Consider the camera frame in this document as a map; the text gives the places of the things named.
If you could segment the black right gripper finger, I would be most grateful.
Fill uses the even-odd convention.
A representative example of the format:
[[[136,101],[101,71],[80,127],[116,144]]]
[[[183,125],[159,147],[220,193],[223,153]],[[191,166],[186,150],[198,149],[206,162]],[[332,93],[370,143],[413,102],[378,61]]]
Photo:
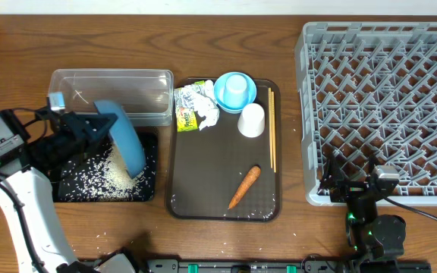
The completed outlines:
[[[368,159],[368,172],[366,176],[366,182],[376,181],[378,179],[378,174],[376,171],[376,167],[380,165],[379,160],[375,155],[370,155]]]
[[[338,164],[336,157],[330,154],[320,179],[319,188],[329,191],[330,196],[336,195],[344,185],[344,174]]]

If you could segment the orange carrot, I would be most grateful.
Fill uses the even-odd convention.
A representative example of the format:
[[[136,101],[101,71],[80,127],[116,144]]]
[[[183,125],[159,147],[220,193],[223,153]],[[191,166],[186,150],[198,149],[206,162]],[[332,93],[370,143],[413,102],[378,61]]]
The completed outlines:
[[[254,165],[246,174],[242,180],[240,186],[238,187],[236,193],[232,197],[228,204],[228,209],[233,209],[245,196],[247,191],[253,186],[253,184],[258,180],[261,175],[261,168]]]

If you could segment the foil snack wrapper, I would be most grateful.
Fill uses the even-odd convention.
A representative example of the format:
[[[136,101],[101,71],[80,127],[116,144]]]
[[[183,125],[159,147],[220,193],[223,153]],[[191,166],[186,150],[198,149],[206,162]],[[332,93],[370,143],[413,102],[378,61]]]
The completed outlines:
[[[203,98],[204,83],[205,80],[201,80],[174,90],[177,132],[199,130],[203,118],[199,116],[196,107]]]

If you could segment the white tissue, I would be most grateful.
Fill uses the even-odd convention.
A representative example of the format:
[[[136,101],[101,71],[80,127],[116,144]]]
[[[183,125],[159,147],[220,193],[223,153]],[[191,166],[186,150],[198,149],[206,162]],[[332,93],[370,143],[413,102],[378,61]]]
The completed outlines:
[[[203,98],[200,100],[196,111],[199,116],[203,118],[200,122],[199,130],[203,130],[205,127],[213,127],[219,120],[219,108],[214,95],[214,83],[211,80],[206,80],[203,85]]]

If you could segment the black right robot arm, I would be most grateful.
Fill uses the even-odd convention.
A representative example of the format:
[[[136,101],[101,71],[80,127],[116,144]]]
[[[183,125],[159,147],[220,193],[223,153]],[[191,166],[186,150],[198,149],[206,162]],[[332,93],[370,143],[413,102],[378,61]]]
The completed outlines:
[[[332,202],[347,206],[347,242],[355,253],[335,266],[336,272],[400,272],[398,257],[404,254],[406,222],[397,215],[380,215],[377,202],[398,185],[400,174],[393,166],[369,159],[364,181],[351,180],[330,155],[320,187],[329,191]]]

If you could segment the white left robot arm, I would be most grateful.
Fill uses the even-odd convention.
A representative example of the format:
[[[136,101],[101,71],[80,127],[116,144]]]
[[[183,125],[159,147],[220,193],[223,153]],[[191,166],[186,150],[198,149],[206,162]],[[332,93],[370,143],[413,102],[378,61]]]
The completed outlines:
[[[34,111],[52,129],[31,141],[14,109],[0,111],[0,208],[21,272],[94,272],[78,260],[55,211],[51,177],[73,158],[83,161],[107,137],[115,114]]]

